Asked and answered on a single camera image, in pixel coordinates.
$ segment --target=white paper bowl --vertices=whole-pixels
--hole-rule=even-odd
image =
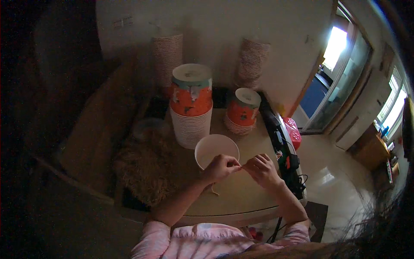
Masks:
[[[237,161],[240,158],[236,143],[230,138],[220,134],[203,137],[197,143],[194,150],[195,161],[202,170],[210,164],[215,156],[220,154],[235,157]]]

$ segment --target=doorway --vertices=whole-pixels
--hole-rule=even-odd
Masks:
[[[352,16],[338,3],[318,70],[292,115],[302,134],[322,134],[354,89],[372,54]]]

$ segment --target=window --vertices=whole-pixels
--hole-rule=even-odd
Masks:
[[[330,71],[333,71],[341,52],[346,48],[346,46],[346,31],[342,31],[338,27],[333,27],[331,36],[329,37],[328,46],[326,47],[325,54],[323,55],[325,61],[323,61],[322,64]]]
[[[382,128],[388,126],[391,129],[400,116],[404,106],[404,99],[407,97],[403,80],[396,67],[394,67],[389,84],[391,93],[377,115],[377,119],[382,124]]]

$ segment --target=finger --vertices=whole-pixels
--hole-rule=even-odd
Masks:
[[[259,169],[267,170],[266,164],[260,161],[257,157],[253,158],[253,164]]]
[[[232,167],[228,167],[227,170],[228,170],[229,173],[235,173],[235,172],[241,170],[241,166],[234,165]]]
[[[241,166],[240,163],[237,161],[237,159],[235,157],[232,157],[232,156],[229,156],[229,155],[224,155],[224,159],[225,159],[227,164]]]
[[[256,165],[254,165],[253,162],[250,160],[247,161],[247,163],[243,165],[242,168],[246,170],[249,174],[253,174],[253,175],[259,174],[260,172],[259,168]]]
[[[264,158],[262,155],[257,155],[256,157],[257,157],[260,161],[262,161],[264,164],[266,164],[266,163],[267,163],[266,158]]]
[[[271,161],[270,157],[267,154],[261,154],[267,161]]]

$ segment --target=sunlight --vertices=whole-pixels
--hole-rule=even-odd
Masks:
[[[334,70],[339,56],[341,55],[341,52],[346,48],[346,46],[347,33],[338,27],[333,27],[328,46],[326,48],[325,54],[323,55],[325,61],[323,61],[322,64],[330,71]]]

